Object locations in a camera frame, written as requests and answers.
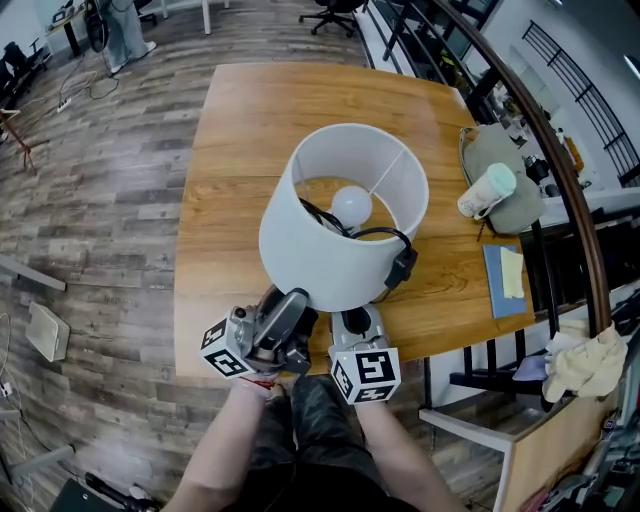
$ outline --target wooden handrail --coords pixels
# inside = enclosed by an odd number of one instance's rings
[[[487,64],[498,73],[500,81],[518,103],[532,132],[538,139],[560,189],[573,231],[578,236],[584,250],[583,271],[587,272],[589,284],[586,287],[589,328],[591,336],[596,336],[611,325],[609,286],[607,285],[607,276],[595,226],[569,155],[560,145],[551,125],[531,93],[511,68],[498,57],[484,36],[464,19],[447,0],[431,1],[449,16]]]

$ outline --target person's arm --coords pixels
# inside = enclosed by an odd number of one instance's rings
[[[231,388],[163,512],[217,512],[237,500],[268,396],[253,386],[238,381]]]
[[[411,439],[386,404],[358,404],[356,413],[390,494],[421,512],[464,512],[435,464]]]

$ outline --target wooden floor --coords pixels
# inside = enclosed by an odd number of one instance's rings
[[[76,474],[91,471],[124,489],[136,482],[166,500],[222,405],[224,389],[178,379],[174,369],[175,242],[191,146],[217,64],[366,65],[357,35],[348,39],[330,26],[314,37],[309,23],[298,24],[298,15],[314,6],[233,0],[228,10],[212,7],[209,37],[199,9],[172,13],[155,28],[145,24],[146,39],[158,48],[127,66],[106,98],[94,101],[84,90],[63,113],[40,119],[55,109],[64,78],[79,62],[58,59],[18,105],[24,110],[15,121],[19,131],[49,143],[33,152],[36,175],[22,170],[14,144],[0,147],[0,251],[69,287],[59,293],[0,276],[0,313],[8,312],[12,322],[8,380],[15,379],[24,416],[40,441],[75,447],[66,467]],[[98,73],[93,96],[115,85],[104,78],[99,55],[88,53],[79,65],[64,96],[79,91],[90,71]],[[71,326],[64,361],[47,363],[26,341],[31,301]],[[0,357],[5,335],[0,327]],[[431,450],[431,431],[417,420],[421,365],[405,370],[393,405]],[[17,393],[12,398],[17,404]],[[15,422],[0,424],[0,432],[7,457],[21,460]],[[42,452],[24,426],[21,435],[27,455]],[[456,491],[480,502],[478,510],[491,507],[499,459],[453,438],[438,439],[434,459]],[[69,477],[56,466],[0,492],[16,510],[17,502],[47,510]]]

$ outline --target white light bulb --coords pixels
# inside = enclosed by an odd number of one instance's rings
[[[344,187],[336,192],[331,201],[331,213],[335,215],[345,228],[359,227],[367,222],[373,211],[373,203],[369,193],[354,185]]]

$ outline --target lamp rim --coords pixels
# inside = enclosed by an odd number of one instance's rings
[[[310,226],[314,226],[318,227],[320,226],[320,224],[313,219],[313,217],[311,215],[308,214],[307,210],[305,210],[304,206],[302,205],[302,203],[300,202],[300,198],[296,192],[296,188],[294,185],[294,179],[293,179],[293,172],[291,172],[291,169],[293,169],[293,165],[294,165],[294,160],[296,158],[296,156],[298,155],[298,151],[300,150],[300,148],[313,136],[315,136],[316,134],[326,131],[330,128],[335,128],[335,127],[357,127],[357,128],[364,128],[367,130],[372,130],[375,132],[378,132],[381,135],[384,135],[386,137],[389,137],[393,140],[395,140],[398,145],[404,150],[404,152],[409,156],[409,158],[412,158],[415,163],[417,164],[418,169],[420,169],[422,171],[421,173],[421,179],[424,185],[424,190],[425,190],[425,201],[422,205],[421,208],[421,212],[420,214],[417,216],[417,219],[410,225],[408,226],[406,229],[401,230],[402,233],[405,234],[409,234],[409,233],[413,233],[416,232],[418,228],[420,227],[420,224],[422,224],[422,222],[424,221],[424,218],[426,216],[427,213],[427,207],[429,205],[429,182],[427,181],[427,175],[425,173],[424,167],[422,166],[422,163],[420,162],[420,160],[418,159],[418,157],[413,153],[413,151],[411,151],[411,149],[409,148],[409,146],[407,146],[404,142],[402,142],[400,139],[398,139],[397,137],[395,137],[394,135],[391,135],[390,133],[381,130],[380,128],[376,128],[375,126],[371,126],[368,124],[362,124],[362,123],[336,123],[336,124],[330,124],[328,126],[323,126],[322,128],[319,128],[317,130],[314,130],[313,132],[311,132],[309,135],[307,135],[304,139],[302,139],[302,141],[300,141],[300,143],[296,146],[296,148],[294,149],[293,153],[291,154],[291,157],[289,158],[289,161],[287,163],[287,170],[290,171],[289,174],[289,180],[287,180],[287,184],[286,186],[288,187],[288,189],[290,191],[293,192],[293,194],[296,196],[296,198],[298,199],[297,204],[295,206],[296,209],[299,209],[299,211],[301,213],[304,214],[304,217],[306,217],[308,219],[308,223]],[[387,206],[386,202],[376,193],[373,193],[374,196],[376,196],[378,198],[378,200],[384,205],[384,207],[387,209],[387,211],[389,212],[389,214],[391,215],[391,217],[393,218],[393,214],[391,213],[391,209]],[[398,227],[398,225],[396,224],[395,218],[394,218],[394,224],[395,224],[395,228],[396,229],[400,229]],[[397,243],[398,242],[398,238],[395,236],[390,236],[389,238],[385,238],[383,240],[361,240],[358,238],[347,238],[346,236],[343,236],[339,233],[336,233],[335,231],[328,229],[326,226],[321,226],[322,229],[325,229],[326,231],[328,231],[329,233],[331,233],[332,235],[338,237],[341,240],[348,240],[350,242],[356,243],[356,244],[376,244],[376,245],[384,245],[384,244],[389,244],[389,243]]]

